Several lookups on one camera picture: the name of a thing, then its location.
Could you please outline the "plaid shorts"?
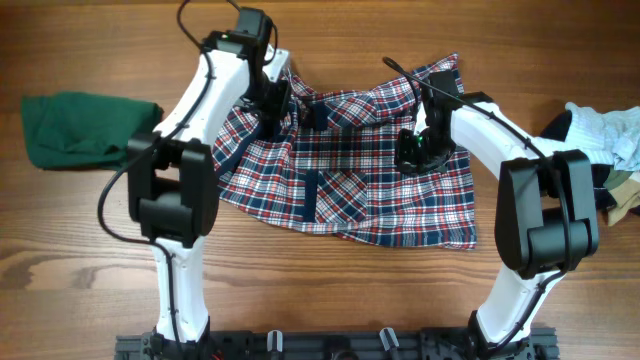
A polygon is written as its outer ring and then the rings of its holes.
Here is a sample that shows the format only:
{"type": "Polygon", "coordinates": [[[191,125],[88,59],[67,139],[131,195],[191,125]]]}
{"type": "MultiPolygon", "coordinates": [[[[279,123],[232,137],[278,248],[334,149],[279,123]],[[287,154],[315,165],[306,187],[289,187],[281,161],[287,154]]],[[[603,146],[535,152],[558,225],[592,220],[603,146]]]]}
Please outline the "plaid shorts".
{"type": "Polygon", "coordinates": [[[232,110],[213,147],[222,200],[271,225],[384,247],[472,249],[470,155],[405,175],[396,140],[415,126],[417,86],[396,77],[367,91],[320,93],[286,71],[287,115],[269,139],[232,110]]]}

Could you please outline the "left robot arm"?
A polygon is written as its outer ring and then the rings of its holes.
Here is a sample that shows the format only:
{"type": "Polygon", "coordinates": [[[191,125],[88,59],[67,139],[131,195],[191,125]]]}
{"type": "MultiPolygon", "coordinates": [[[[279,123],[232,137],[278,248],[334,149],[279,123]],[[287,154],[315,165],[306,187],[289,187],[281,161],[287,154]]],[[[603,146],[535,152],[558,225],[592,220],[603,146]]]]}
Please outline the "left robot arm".
{"type": "Polygon", "coordinates": [[[174,112],[129,140],[129,213],[150,241],[160,294],[158,322],[140,339],[143,359],[213,356],[203,293],[204,242],[219,205],[212,148],[234,108],[257,117],[263,138],[286,116],[289,54],[270,45],[276,34],[264,11],[239,8],[234,29],[199,43],[198,70],[174,112]]]}

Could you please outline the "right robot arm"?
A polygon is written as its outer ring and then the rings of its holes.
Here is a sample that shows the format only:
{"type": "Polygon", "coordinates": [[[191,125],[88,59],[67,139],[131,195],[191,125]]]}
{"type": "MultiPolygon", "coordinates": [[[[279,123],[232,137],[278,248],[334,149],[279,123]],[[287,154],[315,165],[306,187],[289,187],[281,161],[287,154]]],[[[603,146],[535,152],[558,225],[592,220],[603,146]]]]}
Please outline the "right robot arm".
{"type": "Polygon", "coordinates": [[[466,330],[469,358],[522,352],[547,294],[599,245],[591,164],[580,150],[552,150],[500,113],[483,92],[462,94],[451,71],[407,74],[425,113],[420,132],[403,130],[395,165],[404,174],[444,166],[461,146],[498,179],[495,243],[502,266],[466,330]]]}

